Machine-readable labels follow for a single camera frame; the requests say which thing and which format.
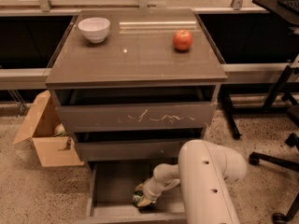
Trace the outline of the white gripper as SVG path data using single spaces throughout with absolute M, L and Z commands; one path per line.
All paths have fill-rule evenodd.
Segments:
M 157 181 L 154 177 L 147 179 L 143 184 L 139 184 L 135 191 L 143 190 L 143 196 L 137 203 L 138 207 L 145 207 L 153 204 L 162 192 L 164 191 L 164 184 Z

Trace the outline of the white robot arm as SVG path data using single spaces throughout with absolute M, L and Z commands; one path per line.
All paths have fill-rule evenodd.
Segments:
M 176 164 L 156 166 L 153 176 L 135 188 L 134 203 L 148 206 L 179 186 L 187 224 L 240 224 L 227 186 L 246 173 L 247 163 L 239 152 L 191 140 L 180 149 Z

